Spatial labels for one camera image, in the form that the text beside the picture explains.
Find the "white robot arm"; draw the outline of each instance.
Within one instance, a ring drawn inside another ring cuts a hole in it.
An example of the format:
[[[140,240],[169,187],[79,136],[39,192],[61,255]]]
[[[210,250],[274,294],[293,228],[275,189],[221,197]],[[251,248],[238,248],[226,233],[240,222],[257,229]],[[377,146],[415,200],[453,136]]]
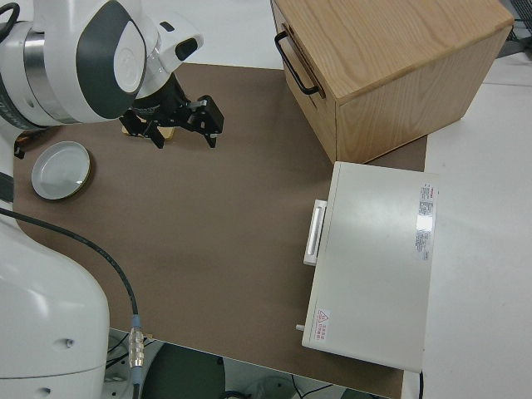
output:
[[[13,145],[22,131],[120,118],[131,135],[159,147],[158,126],[198,131],[214,146],[223,116],[209,96],[188,100],[173,74],[203,44],[182,17],[167,10],[148,17],[140,0],[34,0],[33,7],[32,22],[17,21],[16,3],[0,7],[11,13],[0,23],[0,208],[12,210]],[[0,320],[0,397],[100,398],[104,293],[83,267],[5,215]]]

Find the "drawer handle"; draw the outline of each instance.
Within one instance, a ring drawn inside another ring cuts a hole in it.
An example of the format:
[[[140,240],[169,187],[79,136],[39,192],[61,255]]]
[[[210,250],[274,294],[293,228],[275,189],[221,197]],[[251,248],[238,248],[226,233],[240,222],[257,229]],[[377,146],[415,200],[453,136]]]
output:
[[[311,94],[319,92],[319,86],[305,87],[305,85],[301,81],[301,78],[299,77],[298,73],[296,72],[295,69],[293,69],[293,65],[290,63],[290,60],[288,59],[288,57],[286,56],[283,48],[279,44],[279,42],[281,42],[281,40],[283,40],[286,37],[288,37],[288,34],[287,34],[286,31],[282,31],[282,32],[278,33],[277,36],[275,36],[275,46],[278,49],[279,54],[281,54],[281,58],[283,58],[283,61],[286,64],[286,67],[288,68],[288,70],[292,74],[293,79],[298,84],[299,90],[301,90],[304,94],[306,94],[308,96],[310,96]]]

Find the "white dish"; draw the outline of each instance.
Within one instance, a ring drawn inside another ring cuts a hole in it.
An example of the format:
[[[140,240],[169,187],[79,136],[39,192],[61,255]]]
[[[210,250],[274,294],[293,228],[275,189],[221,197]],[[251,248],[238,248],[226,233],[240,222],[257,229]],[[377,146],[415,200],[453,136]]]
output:
[[[62,141],[44,150],[35,162],[33,189],[47,200],[66,198],[85,184],[90,169],[85,147],[74,141]]]

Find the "white desk surface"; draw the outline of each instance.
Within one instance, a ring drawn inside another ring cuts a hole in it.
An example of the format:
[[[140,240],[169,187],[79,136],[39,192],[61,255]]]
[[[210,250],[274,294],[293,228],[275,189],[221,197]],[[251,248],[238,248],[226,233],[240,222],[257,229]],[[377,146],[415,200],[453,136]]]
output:
[[[157,7],[180,12],[204,34],[188,62],[282,67],[269,0],[160,0]],[[31,16],[24,8],[22,15]],[[441,190],[427,399],[532,392],[531,114],[532,62],[517,54],[495,62],[462,121],[429,135],[426,171],[441,175]],[[417,390],[417,375],[406,373],[403,398]]]

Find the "warning label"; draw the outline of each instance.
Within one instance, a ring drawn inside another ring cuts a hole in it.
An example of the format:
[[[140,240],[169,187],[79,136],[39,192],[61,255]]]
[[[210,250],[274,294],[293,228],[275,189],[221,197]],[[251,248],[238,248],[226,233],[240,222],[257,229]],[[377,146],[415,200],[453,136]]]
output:
[[[314,341],[325,342],[327,340],[330,318],[331,312],[329,310],[316,309],[316,315],[314,316]]]

